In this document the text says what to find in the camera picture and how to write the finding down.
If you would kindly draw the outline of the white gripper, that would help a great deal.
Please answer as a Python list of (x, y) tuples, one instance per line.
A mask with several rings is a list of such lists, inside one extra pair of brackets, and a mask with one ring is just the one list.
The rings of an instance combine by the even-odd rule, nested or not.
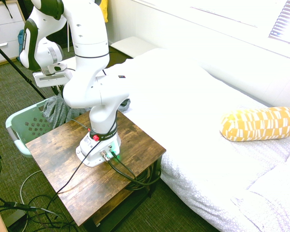
[(56, 72), (51, 75), (43, 74), (42, 72), (34, 72), (33, 77), (38, 87), (51, 87), (53, 93), (58, 95), (63, 93), (64, 85), (72, 78), (72, 72), (69, 69)]

